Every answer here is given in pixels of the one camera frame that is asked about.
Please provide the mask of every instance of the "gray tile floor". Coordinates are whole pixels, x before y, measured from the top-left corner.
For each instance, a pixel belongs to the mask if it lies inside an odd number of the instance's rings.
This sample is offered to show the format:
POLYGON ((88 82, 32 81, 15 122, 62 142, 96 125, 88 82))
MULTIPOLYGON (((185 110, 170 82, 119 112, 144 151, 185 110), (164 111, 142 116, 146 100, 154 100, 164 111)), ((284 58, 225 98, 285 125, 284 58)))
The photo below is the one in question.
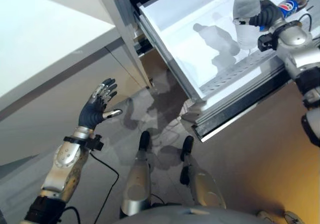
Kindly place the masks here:
MULTIPOLYGON (((100 224, 118 219, 122 189, 144 130, 150 131, 152 139, 148 155, 152 192, 166 202, 193 203, 188 188, 179 183, 180 148, 192 133, 188 123, 177 118, 187 97, 170 72, 161 65, 155 69, 151 69, 157 73, 153 75, 155 89, 144 89, 119 104, 124 114, 96 129, 105 146, 95 155, 120 173, 100 224)), ((319 150, 309 143, 300 125, 304 113, 300 94, 290 84, 209 141, 195 142, 193 155, 216 179, 228 208, 251 214, 264 209, 275 218, 290 210, 306 224, 319 223, 319 150)), ((0 209, 7 223, 18 223, 24 217, 56 148, 1 178, 0 209)), ((112 171, 89 158, 68 204, 78 208, 82 223, 93 223, 115 178, 112 171)), ((76 223, 74 213, 66 212, 62 223, 76 223)))

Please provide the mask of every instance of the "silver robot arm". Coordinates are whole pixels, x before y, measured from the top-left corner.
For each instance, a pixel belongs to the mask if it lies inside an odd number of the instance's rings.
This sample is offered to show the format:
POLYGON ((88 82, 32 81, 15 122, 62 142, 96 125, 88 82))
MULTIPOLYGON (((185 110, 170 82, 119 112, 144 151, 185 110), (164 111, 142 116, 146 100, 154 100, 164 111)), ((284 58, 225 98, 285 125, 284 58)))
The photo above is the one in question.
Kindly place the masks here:
POLYGON ((21 224, 55 224, 80 180, 81 170, 91 150, 101 150, 100 135, 94 137, 96 125, 122 113, 120 109, 105 112, 107 103, 116 95, 114 79, 101 83, 83 107, 78 127, 58 147, 40 193, 21 224))
POLYGON ((320 48, 314 46, 312 35, 302 29, 300 21, 286 22, 274 3, 260 1, 262 10, 259 15, 236 18, 233 22, 263 26, 269 30, 269 34, 258 39, 258 47, 260 51, 272 48, 284 62, 308 109, 302 117, 302 126, 310 141, 320 147, 320 48))

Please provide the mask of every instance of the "refrigerator drawer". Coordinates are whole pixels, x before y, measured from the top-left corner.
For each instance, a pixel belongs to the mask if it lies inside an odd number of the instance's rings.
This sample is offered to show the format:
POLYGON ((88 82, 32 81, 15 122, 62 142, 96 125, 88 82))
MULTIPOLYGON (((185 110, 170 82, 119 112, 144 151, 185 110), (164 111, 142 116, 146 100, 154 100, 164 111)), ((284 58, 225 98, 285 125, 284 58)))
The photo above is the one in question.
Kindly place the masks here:
POLYGON ((193 122, 202 140, 289 81, 274 51, 239 48, 233 1, 150 0, 138 5, 142 30, 194 103, 183 118, 193 122))

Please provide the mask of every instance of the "plastic bottle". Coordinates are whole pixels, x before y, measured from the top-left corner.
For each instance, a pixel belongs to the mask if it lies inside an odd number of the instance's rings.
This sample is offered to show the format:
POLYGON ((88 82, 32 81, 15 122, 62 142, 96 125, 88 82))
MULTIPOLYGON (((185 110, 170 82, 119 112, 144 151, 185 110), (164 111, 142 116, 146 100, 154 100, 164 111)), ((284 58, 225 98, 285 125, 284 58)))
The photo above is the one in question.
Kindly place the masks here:
MULTIPOLYGON (((260 13, 260 0, 234 0, 233 17, 252 17, 260 13)), ((258 45, 259 27, 236 25, 236 35, 241 49, 251 49, 258 45)))

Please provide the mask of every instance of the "black cable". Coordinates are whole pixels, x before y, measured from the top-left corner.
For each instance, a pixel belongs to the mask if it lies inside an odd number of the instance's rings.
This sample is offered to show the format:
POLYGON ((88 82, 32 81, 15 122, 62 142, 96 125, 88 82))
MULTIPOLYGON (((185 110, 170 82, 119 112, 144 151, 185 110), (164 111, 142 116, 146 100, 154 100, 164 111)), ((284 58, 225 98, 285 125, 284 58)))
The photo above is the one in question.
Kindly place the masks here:
POLYGON ((110 195, 110 193, 111 193, 112 188, 114 187, 114 185, 117 183, 117 181, 118 181, 118 179, 119 179, 119 173, 118 173, 115 169, 113 169, 112 167, 110 167, 107 163, 105 163, 105 162, 101 161, 100 159, 98 159, 97 157, 95 157, 92 153, 90 153, 90 155, 91 155, 94 159, 96 159, 98 162, 100 162, 100 163, 102 163, 103 165, 105 165, 105 166, 107 166, 108 168, 110 168, 110 169, 117 175, 115 182, 112 184, 112 186, 111 186, 111 188, 110 188, 110 190, 109 190, 109 192, 108 192, 108 194, 107 194, 107 196, 106 196, 106 198, 105 198, 105 200, 104 200, 104 202, 103 202, 103 204, 102 204, 102 206, 101 206, 101 208, 100 208, 100 211, 99 211, 97 217, 95 218, 94 224, 96 224, 97 221, 98 221, 98 219, 99 219, 99 217, 100 217, 100 214, 101 214, 102 210, 104 209, 104 207, 105 207, 105 205, 106 205, 106 202, 107 202, 107 200, 108 200, 108 197, 109 197, 109 195, 110 195))
POLYGON ((311 7, 307 8, 307 11, 309 11, 310 9, 312 9, 314 7, 314 5, 312 5, 311 7))
POLYGON ((80 220, 80 215, 79 215, 79 212, 78 210, 75 208, 75 207, 67 207, 65 208, 62 212, 58 213, 57 215, 55 215, 51 221, 49 221, 49 224, 51 224, 58 216, 61 216, 65 211, 68 211, 68 210, 73 210, 75 215, 76 215, 76 220, 78 222, 78 224, 81 224, 81 220, 80 220))
POLYGON ((309 32, 311 31, 311 29, 312 29, 312 16, 311 16, 311 14, 309 14, 309 13, 305 13, 304 15, 302 15, 300 18, 299 18, 299 21, 301 21, 302 20, 302 18, 303 17, 305 17, 305 16, 308 16, 309 17, 309 19, 310 19, 310 25, 309 25, 309 32))
POLYGON ((154 196, 155 198, 158 198, 162 202, 162 204, 165 205, 165 202, 160 197, 158 197, 156 194, 151 193, 151 196, 154 196))
POLYGON ((78 210, 75 207, 67 207, 64 209, 63 213, 68 210, 73 210, 75 212, 76 220, 77 220, 78 224, 81 224, 80 215, 79 215, 78 210))

